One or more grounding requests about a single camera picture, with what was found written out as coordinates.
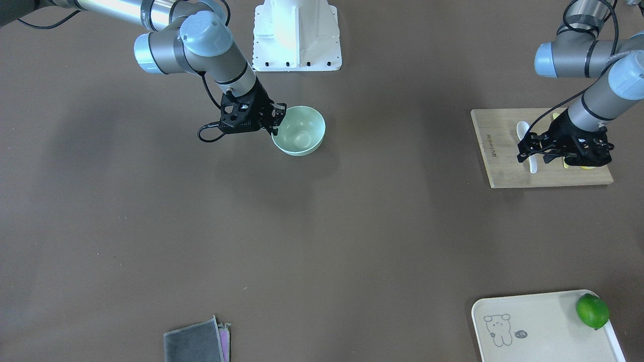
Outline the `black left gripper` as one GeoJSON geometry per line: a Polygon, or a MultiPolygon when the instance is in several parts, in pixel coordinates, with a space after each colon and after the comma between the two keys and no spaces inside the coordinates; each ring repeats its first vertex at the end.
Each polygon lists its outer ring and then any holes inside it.
{"type": "Polygon", "coordinates": [[[519,163],[536,154],[543,156],[544,163],[561,157],[570,166],[601,167],[612,162],[610,152],[614,144],[608,140],[606,126],[600,126],[597,131],[582,130],[573,124],[568,111],[565,111],[550,123],[547,131],[537,134],[532,128],[543,117],[536,119],[529,126],[529,132],[519,140],[519,163]]]}

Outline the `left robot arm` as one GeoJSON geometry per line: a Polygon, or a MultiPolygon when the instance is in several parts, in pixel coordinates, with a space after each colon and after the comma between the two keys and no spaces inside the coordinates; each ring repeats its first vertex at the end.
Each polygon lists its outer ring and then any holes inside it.
{"type": "Polygon", "coordinates": [[[642,58],[642,33],[620,40],[609,1],[570,2],[556,39],[538,48],[534,69],[540,76],[584,76],[594,83],[565,101],[567,109],[547,131],[528,130],[520,137],[518,162],[540,154],[545,163],[556,158],[570,166],[610,163],[614,145],[607,137],[607,124],[642,101],[642,58]]]}

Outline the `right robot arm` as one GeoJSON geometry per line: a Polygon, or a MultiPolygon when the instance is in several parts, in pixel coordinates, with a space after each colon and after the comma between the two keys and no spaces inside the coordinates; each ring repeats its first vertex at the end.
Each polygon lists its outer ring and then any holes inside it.
{"type": "Polygon", "coordinates": [[[221,135],[266,130],[276,136],[287,106],[272,101],[228,29],[230,9],[221,1],[2,1],[2,26],[46,7],[95,12],[142,25],[133,52],[152,74],[211,76],[222,92],[221,116],[202,126],[221,135]]]}

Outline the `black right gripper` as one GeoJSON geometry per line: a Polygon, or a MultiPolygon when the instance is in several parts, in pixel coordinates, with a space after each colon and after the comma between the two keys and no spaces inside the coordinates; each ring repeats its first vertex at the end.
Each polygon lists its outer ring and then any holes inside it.
{"type": "Polygon", "coordinates": [[[259,80],[243,96],[235,96],[232,87],[227,87],[221,99],[219,130],[224,134],[267,130],[278,135],[278,128],[287,114],[285,103],[274,103],[259,80]]]}

